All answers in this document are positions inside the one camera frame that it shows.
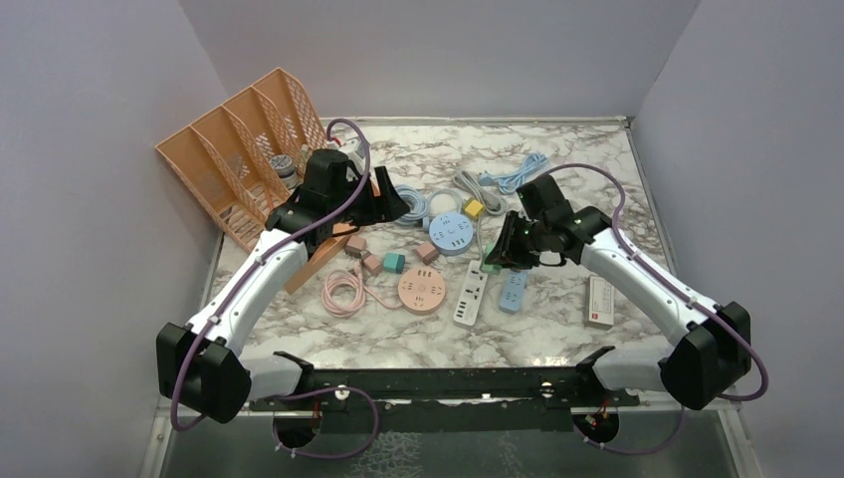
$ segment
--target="pink cable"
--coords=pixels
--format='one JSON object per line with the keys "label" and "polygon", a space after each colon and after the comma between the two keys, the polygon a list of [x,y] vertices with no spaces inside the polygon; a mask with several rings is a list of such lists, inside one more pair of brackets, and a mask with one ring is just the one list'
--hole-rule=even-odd
{"label": "pink cable", "polygon": [[[341,305],[332,297],[334,291],[340,287],[354,289],[354,299],[350,303]],[[325,307],[325,310],[329,314],[335,317],[351,317],[366,304],[367,293],[387,309],[393,310],[403,307],[401,304],[387,304],[371,289],[363,285],[363,270],[360,267],[360,261],[355,261],[354,263],[354,274],[342,270],[336,270],[328,274],[328,277],[325,278],[325,283],[322,284],[322,306]]]}

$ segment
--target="white wall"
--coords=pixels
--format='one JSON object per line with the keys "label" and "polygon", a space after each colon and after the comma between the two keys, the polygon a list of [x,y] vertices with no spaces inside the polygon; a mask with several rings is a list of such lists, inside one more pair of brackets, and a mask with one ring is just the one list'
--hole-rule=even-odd
{"label": "white wall", "polygon": [[840,0],[703,0],[634,121],[682,277],[750,310],[769,476],[844,467],[842,25]]}
{"label": "white wall", "polygon": [[214,228],[154,146],[225,100],[175,0],[0,7],[0,474],[134,476]]}
{"label": "white wall", "polygon": [[633,115],[698,0],[180,0],[228,93],[322,116]]}

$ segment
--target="power strip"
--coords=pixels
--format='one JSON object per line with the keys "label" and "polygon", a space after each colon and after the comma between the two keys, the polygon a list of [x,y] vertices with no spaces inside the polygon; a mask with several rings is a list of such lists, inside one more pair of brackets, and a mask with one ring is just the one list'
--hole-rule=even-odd
{"label": "power strip", "polygon": [[487,275],[481,272],[481,261],[470,262],[457,301],[457,310],[454,311],[454,322],[469,327],[475,324],[486,287]]}
{"label": "power strip", "polygon": [[522,308],[522,296],[528,284],[528,271],[509,271],[510,276],[504,282],[499,310],[507,314],[515,314]]}

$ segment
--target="blue power strip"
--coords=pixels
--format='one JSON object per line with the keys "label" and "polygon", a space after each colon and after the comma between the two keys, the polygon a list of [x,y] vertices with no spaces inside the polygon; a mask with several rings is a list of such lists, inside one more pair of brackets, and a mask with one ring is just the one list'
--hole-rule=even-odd
{"label": "blue power strip", "polygon": [[528,271],[509,271],[510,276],[504,282],[499,310],[508,314],[515,314],[522,308],[522,296],[528,284]]}

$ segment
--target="white cable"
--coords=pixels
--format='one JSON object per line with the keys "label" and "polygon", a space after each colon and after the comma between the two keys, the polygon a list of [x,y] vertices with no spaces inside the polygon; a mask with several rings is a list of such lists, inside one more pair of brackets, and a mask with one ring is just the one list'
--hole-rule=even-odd
{"label": "white cable", "polygon": [[428,196],[429,207],[434,198],[439,196],[440,194],[448,194],[454,199],[454,206],[456,211],[460,211],[461,209],[463,209],[463,196],[461,196],[460,193],[455,191],[454,189],[449,188],[437,189],[436,191],[432,192],[431,195]]}

